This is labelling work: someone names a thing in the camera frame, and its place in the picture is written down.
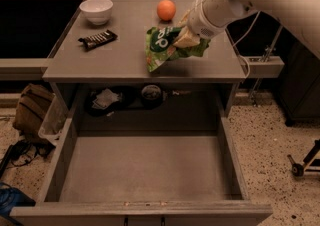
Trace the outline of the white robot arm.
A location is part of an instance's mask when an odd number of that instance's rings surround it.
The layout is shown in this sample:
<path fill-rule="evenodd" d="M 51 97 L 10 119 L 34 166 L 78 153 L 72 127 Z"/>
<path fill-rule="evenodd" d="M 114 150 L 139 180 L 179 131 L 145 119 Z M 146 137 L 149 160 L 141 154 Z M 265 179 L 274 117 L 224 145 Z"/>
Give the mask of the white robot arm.
<path fill-rule="evenodd" d="M 195 0 L 182 26 L 198 39 L 212 39 L 257 11 L 273 17 L 320 58 L 320 0 Z"/>

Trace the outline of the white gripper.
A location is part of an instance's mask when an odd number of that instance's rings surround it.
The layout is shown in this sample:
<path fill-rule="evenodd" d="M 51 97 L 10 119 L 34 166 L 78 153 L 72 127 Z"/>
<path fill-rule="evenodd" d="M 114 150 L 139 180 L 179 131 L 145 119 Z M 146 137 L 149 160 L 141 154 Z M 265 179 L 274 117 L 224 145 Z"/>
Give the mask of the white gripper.
<path fill-rule="evenodd" d="M 203 12 L 203 6 L 200 0 L 196 0 L 192 8 L 185 11 L 176 26 L 183 27 L 173 42 L 173 45 L 178 48 L 199 45 L 200 38 L 213 39 L 224 31 L 224 27 L 217 27 L 209 22 Z"/>

